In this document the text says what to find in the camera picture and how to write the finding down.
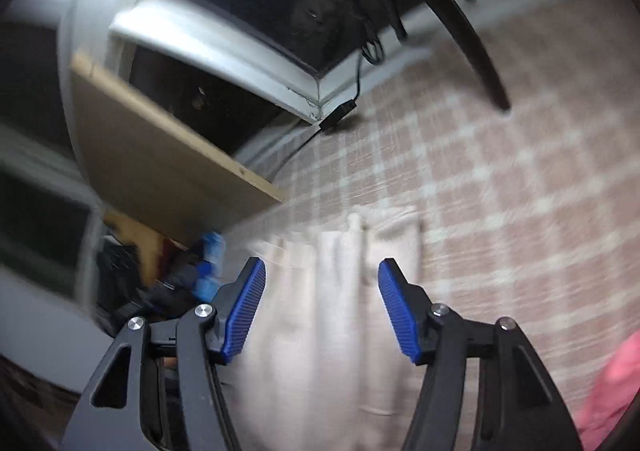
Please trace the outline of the cream knit sweater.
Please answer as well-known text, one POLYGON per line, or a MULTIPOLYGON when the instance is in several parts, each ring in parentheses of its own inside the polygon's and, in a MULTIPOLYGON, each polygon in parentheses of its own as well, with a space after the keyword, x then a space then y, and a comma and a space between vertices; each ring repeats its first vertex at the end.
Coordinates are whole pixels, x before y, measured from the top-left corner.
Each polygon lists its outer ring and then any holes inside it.
POLYGON ((266 288, 242 353, 220 372, 245 450, 397 450, 421 373, 401 353, 378 290, 378 265, 421 271, 412 206, 358 206, 327 223, 235 241, 266 288))

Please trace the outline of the pine wood plank panel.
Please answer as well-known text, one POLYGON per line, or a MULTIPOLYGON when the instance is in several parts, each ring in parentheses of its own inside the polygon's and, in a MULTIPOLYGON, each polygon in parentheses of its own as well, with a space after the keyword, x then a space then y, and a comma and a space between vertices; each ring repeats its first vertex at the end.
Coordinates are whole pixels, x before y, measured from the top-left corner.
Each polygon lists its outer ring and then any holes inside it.
POLYGON ((103 221, 106 226, 115 230, 115 237, 119 242, 137 248, 141 281, 147 287, 163 277, 171 260, 186 250, 184 245, 170 237, 165 237, 119 212, 107 211, 103 215, 103 221))

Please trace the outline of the pink garment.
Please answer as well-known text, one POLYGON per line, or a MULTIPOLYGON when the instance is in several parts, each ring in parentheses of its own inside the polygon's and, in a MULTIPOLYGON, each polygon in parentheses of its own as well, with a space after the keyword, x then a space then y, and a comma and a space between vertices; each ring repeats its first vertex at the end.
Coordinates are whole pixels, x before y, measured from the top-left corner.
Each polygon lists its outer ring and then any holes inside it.
POLYGON ((576 427, 582 447, 595 450, 612 433, 639 390, 639 331, 631 334, 616 350, 597 376, 576 427))

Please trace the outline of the blue garment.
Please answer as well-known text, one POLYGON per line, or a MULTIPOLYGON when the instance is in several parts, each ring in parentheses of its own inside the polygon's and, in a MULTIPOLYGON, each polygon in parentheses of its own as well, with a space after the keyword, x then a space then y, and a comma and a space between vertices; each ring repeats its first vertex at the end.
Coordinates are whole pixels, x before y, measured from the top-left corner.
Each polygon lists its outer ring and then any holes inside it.
POLYGON ((194 245, 194 252, 198 278, 191 292, 202 303, 209 303, 221 287, 226 241, 215 231, 206 233, 194 245))

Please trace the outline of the light wooden board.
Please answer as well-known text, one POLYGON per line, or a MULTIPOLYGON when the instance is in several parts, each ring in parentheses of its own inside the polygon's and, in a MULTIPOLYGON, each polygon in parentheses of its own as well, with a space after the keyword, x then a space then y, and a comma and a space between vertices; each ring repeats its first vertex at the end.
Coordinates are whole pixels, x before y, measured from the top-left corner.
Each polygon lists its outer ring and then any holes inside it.
POLYGON ((283 203, 283 191, 83 52, 70 60, 70 93, 92 189, 166 237, 189 245, 283 203))

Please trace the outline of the beige plaid table mat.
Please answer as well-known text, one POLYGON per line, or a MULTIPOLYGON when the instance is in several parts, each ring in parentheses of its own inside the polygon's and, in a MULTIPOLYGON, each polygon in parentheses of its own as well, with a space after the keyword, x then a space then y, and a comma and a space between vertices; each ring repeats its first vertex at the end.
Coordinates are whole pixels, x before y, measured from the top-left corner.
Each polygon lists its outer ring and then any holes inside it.
POLYGON ((629 0, 557 0, 483 40, 510 113, 439 46, 295 156, 278 176, 286 201, 230 230, 226 261, 256 234, 412 206, 421 271, 406 277, 463 317, 514 318, 578 413, 639 327, 638 12, 629 0))

